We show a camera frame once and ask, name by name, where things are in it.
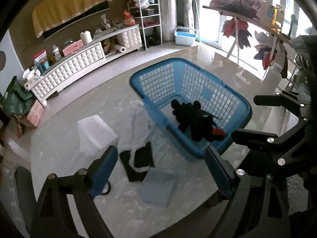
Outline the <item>green plastic bag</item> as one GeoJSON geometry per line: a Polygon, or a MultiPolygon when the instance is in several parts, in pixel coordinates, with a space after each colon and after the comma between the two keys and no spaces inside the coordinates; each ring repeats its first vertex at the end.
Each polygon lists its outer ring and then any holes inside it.
{"type": "Polygon", "coordinates": [[[35,96],[27,91],[14,76],[8,85],[5,94],[1,94],[1,107],[7,114],[25,115],[33,105],[35,96]]]}

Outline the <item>dark chair with lace cover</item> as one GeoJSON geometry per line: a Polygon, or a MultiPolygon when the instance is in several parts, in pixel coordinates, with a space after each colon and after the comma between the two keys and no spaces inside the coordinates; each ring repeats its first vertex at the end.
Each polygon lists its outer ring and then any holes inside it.
{"type": "Polygon", "coordinates": [[[30,237],[36,204],[31,172],[6,158],[1,171],[1,204],[18,233],[30,237]]]}

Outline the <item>blue plastic laundry basket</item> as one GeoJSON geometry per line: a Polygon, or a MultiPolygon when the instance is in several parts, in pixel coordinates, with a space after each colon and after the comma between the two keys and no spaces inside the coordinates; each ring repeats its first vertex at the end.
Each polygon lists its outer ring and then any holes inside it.
{"type": "Polygon", "coordinates": [[[204,158],[208,146],[223,154],[232,144],[232,133],[244,128],[253,114],[245,97],[182,58],[137,71],[130,86],[152,121],[188,160],[204,158]]]}

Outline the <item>pink cardboard box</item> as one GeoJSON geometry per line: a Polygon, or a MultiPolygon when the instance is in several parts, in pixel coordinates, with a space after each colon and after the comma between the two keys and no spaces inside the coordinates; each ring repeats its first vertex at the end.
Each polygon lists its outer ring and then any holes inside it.
{"type": "Polygon", "coordinates": [[[26,117],[29,128],[38,127],[44,112],[45,107],[38,100],[36,100],[26,117]]]}

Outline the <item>orange bag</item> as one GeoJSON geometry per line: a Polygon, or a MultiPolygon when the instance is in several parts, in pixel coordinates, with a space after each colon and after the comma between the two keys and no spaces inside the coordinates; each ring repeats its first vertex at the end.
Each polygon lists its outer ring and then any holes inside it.
{"type": "Polygon", "coordinates": [[[127,27],[135,25],[135,20],[134,20],[133,16],[127,10],[124,11],[124,21],[123,22],[124,22],[124,25],[127,27]]]}

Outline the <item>white quilted towel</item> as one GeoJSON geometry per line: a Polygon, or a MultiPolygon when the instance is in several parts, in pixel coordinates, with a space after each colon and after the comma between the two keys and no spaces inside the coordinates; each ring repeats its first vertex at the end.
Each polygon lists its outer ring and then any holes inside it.
{"type": "Polygon", "coordinates": [[[96,114],[79,120],[77,130],[80,150],[90,157],[104,152],[118,140],[118,135],[96,114]]]}

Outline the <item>red white box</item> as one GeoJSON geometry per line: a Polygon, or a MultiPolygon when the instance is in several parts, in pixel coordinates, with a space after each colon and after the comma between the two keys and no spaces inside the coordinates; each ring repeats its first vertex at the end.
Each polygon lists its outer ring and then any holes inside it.
{"type": "Polygon", "coordinates": [[[46,50],[42,50],[38,54],[36,54],[33,57],[33,60],[34,60],[34,63],[40,63],[43,60],[47,61],[47,52],[46,52],[46,50]]]}

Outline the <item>black cloth with white strap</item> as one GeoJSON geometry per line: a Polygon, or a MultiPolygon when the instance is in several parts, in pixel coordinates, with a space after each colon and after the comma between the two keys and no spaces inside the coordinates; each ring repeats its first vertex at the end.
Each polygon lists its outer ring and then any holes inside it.
{"type": "Polygon", "coordinates": [[[119,157],[129,182],[142,182],[149,169],[155,167],[151,142],[135,151],[123,151],[119,157]]]}

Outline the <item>white metal shelf rack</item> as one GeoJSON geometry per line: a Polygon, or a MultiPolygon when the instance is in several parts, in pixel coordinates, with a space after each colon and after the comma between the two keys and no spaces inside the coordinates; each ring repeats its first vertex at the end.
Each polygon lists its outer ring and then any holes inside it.
{"type": "Polygon", "coordinates": [[[140,9],[133,0],[127,0],[128,12],[139,25],[144,50],[162,45],[161,8],[159,0],[140,0],[148,2],[147,8],[140,9]]]}

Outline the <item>white tufted tv cabinet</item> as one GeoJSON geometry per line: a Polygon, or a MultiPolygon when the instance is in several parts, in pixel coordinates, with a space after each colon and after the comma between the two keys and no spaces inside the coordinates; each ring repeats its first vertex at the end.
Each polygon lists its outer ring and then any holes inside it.
{"type": "Polygon", "coordinates": [[[96,38],[91,43],[81,47],[76,53],[64,57],[46,70],[39,78],[30,79],[24,84],[27,91],[33,92],[37,100],[47,105],[47,98],[53,93],[61,92],[64,88],[79,80],[81,77],[95,69],[126,55],[141,49],[142,40],[139,25],[125,27],[107,35],[96,38]],[[116,49],[113,53],[105,54],[103,42],[115,37],[118,45],[126,48],[125,53],[116,49]]]}

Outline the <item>light blue cloth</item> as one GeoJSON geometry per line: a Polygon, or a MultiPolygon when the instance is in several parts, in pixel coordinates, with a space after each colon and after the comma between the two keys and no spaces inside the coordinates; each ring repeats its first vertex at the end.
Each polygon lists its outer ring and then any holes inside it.
{"type": "Polygon", "coordinates": [[[137,192],[146,204],[166,207],[174,191],[177,176],[150,168],[137,192]]]}

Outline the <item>white fluffy cloth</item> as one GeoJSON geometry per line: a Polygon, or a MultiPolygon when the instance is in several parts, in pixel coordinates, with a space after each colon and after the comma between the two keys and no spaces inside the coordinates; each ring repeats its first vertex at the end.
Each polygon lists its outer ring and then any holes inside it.
{"type": "Polygon", "coordinates": [[[148,115],[142,101],[132,102],[132,112],[123,121],[118,141],[118,152],[135,151],[145,147],[154,129],[154,123],[148,115]]]}

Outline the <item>patterned curtain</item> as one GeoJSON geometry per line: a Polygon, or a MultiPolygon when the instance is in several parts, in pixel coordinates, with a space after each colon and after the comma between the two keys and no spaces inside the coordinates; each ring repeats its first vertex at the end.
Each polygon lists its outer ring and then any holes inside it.
{"type": "Polygon", "coordinates": [[[193,0],[159,0],[159,3],[163,41],[174,41],[174,31],[179,26],[195,32],[193,0]]]}

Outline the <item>black plush toy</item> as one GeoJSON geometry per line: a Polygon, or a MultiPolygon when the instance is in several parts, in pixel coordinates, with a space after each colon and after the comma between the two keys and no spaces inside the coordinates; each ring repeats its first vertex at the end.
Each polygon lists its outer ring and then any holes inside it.
{"type": "Polygon", "coordinates": [[[202,110],[199,101],[182,102],[181,104],[178,100],[173,99],[171,107],[173,115],[179,123],[178,129],[182,133],[190,130],[192,141],[199,142],[202,139],[208,142],[223,141],[227,137],[227,133],[219,128],[214,121],[214,119],[219,118],[202,110]]]}

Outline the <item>pink drawer box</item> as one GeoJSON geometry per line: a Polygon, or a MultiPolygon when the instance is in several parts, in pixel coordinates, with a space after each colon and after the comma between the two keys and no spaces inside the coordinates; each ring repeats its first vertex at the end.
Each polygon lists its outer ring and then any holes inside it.
{"type": "Polygon", "coordinates": [[[78,41],[74,41],[68,44],[65,48],[62,49],[62,53],[64,56],[67,56],[71,53],[74,53],[75,51],[77,51],[83,46],[84,46],[83,41],[80,39],[78,41]]]}

